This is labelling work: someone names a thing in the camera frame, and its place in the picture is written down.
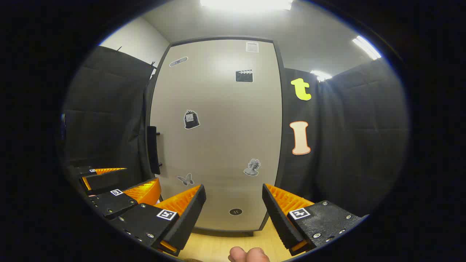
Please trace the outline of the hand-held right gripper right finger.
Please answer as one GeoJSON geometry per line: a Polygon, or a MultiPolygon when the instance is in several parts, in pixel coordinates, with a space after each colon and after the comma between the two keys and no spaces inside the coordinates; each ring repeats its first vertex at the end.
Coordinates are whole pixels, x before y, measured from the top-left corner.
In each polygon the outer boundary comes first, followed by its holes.
{"type": "Polygon", "coordinates": [[[368,217],[359,217],[330,201],[314,203],[266,183],[262,186],[262,199],[279,238],[292,256],[333,242],[368,217]]]}

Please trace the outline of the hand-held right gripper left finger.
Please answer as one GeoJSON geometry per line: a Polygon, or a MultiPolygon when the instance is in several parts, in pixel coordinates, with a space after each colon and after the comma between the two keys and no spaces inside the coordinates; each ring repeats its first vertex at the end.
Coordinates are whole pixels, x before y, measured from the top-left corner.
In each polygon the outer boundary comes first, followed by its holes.
{"type": "Polygon", "coordinates": [[[149,249],[177,257],[205,201],[205,187],[200,184],[155,205],[140,203],[111,219],[110,225],[149,249]]]}

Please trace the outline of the black backdrop cloth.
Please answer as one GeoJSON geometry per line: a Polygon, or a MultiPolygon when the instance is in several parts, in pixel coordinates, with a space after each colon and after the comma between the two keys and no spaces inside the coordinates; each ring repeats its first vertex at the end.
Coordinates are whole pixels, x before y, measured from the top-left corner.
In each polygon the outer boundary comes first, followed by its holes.
{"type": "MultiPolygon", "coordinates": [[[[59,141],[65,166],[124,167],[125,187],[150,172],[143,95],[153,67],[131,55],[97,47],[71,82],[59,141]]],[[[371,61],[317,83],[285,68],[287,80],[311,83],[309,106],[284,92],[284,118],[308,121],[311,153],[287,152],[280,188],[308,200],[330,200],[363,216],[391,191],[406,156],[410,124],[403,88],[389,65],[371,61]]]]}

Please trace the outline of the ceiling light panel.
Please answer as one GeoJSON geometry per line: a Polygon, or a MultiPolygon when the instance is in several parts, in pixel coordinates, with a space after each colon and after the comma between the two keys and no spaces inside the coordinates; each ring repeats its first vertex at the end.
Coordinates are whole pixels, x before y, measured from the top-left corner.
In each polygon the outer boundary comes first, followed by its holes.
{"type": "Polygon", "coordinates": [[[382,57],[377,49],[361,35],[358,35],[356,38],[354,38],[352,42],[360,49],[362,49],[373,61],[382,57]]]}
{"type": "Polygon", "coordinates": [[[233,10],[287,10],[291,9],[293,0],[200,0],[203,7],[233,10]]]}

